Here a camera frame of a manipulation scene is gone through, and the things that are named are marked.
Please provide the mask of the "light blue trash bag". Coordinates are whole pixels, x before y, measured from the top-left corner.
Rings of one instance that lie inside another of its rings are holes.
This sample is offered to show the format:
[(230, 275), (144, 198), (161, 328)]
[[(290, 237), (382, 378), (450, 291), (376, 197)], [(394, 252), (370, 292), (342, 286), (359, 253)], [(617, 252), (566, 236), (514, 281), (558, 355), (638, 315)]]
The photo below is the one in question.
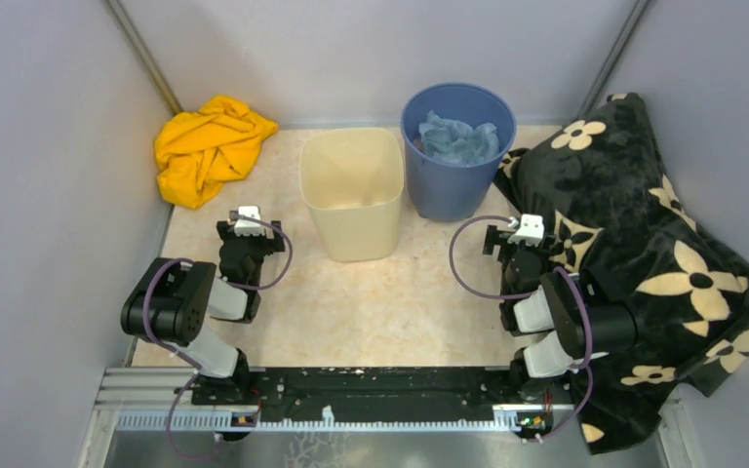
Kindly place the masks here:
[(492, 160), (500, 152), (500, 140), (492, 123), (472, 127), (429, 111), (418, 125), (414, 147), (437, 162), (468, 167)]

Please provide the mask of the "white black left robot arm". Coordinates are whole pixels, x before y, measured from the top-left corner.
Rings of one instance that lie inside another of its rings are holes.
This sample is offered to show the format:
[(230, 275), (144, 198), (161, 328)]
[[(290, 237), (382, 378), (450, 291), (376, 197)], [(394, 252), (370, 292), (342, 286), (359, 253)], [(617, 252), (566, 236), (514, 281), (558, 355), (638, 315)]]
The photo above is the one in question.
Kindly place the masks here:
[(246, 354), (227, 344), (211, 320), (249, 324), (258, 312), (262, 267), (274, 254), (291, 256), (292, 243), (279, 220), (235, 214), (217, 223), (219, 262), (155, 258), (120, 312), (122, 331), (168, 350), (231, 404), (254, 389)]

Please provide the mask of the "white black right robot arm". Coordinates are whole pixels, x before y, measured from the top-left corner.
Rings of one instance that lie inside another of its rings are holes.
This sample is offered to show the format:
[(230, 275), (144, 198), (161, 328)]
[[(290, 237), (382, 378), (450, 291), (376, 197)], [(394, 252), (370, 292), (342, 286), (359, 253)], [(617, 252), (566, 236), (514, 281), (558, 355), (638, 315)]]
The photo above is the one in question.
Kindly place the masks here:
[(560, 273), (548, 266), (545, 249), (512, 238), (489, 226), (483, 253), (498, 252), (502, 266), (503, 327), (514, 336), (542, 335), (511, 363), (512, 393), (534, 402), (583, 363), (634, 347), (644, 324), (607, 269)]

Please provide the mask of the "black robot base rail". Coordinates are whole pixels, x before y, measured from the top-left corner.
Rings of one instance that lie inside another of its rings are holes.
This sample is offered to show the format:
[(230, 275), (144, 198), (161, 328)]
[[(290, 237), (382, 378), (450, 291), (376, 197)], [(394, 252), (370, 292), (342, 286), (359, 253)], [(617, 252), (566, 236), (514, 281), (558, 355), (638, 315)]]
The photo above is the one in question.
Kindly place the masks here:
[(236, 380), (189, 368), (109, 368), (95, 401), (124, 431), (250, 434), (544, 434), (573, 411), (559, 386), (525, 400), (504, 367), (252, 368)]

